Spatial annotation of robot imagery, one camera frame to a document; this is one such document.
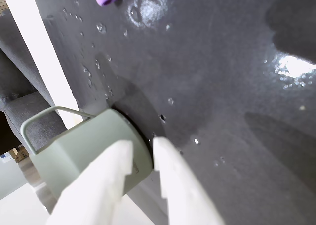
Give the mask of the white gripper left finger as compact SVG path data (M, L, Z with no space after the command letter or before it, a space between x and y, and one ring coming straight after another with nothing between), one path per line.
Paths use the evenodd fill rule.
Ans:
M62 193L48 225L109 225L132 173L133 143L119 140L105 149Z

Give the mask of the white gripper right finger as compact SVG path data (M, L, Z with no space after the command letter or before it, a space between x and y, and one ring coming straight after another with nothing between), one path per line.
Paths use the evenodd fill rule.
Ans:
M167 200L170 225L223 225L225 222L195 174L165 137L153 139L154 170Z

